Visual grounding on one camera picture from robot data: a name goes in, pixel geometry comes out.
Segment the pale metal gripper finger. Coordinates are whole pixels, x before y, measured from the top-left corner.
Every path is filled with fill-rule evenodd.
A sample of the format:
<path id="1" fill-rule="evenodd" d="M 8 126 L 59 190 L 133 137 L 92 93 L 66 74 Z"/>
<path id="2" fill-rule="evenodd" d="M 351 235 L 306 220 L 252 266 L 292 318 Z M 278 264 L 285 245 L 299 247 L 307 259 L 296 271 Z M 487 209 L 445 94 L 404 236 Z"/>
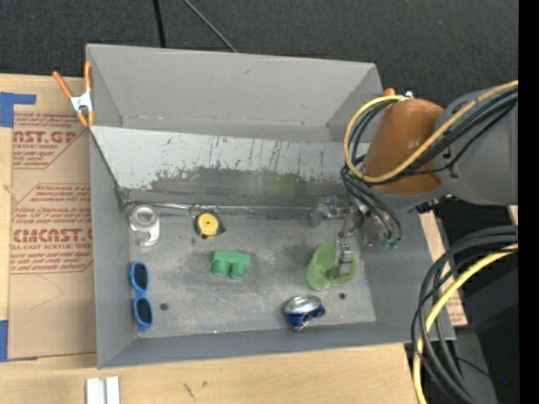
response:
<path id="1" fill-rule="evenodd" d="M 325 220 L 344 220 L 350 213 L 350 205 L 317 204 L 310 211 L 310 227 L 317 227 Z"/>
<path id="2" fill-rule="evenodd" d="M 332 266 L 328 270 L 328 277 L 336 279 L 349 275 L 354 261 L 354 251 L 346 240 L 338 240 L 335 244 L 335 254 Z"/>

